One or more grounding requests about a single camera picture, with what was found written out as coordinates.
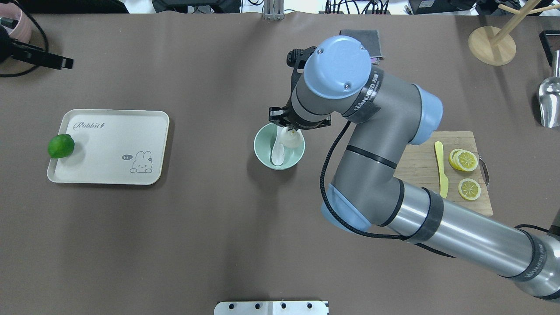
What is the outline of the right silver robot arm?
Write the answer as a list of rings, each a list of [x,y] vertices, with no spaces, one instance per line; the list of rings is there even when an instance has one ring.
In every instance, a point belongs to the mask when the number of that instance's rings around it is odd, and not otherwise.
[[[355,128],[332,181],[321,174],[321,212],[357,235],[396,239],[464,259],[512,281],[520,290],[559,302],[559,217],[536,235],[491,219],[487,190],[475,209],[457,192],[437,188],[436,140],[474,149],[471,132],[438,132],[439,98],[384,71],[356,38],[338,35],[294,49],[287,104],[269,109],[269,121],[293,131],[328,127],[339,113]]]

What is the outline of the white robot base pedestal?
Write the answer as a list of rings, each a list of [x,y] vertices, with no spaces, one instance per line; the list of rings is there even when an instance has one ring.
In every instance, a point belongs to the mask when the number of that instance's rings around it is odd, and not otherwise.
[[[327,301],[223,301],[214,315],[328,315]]]

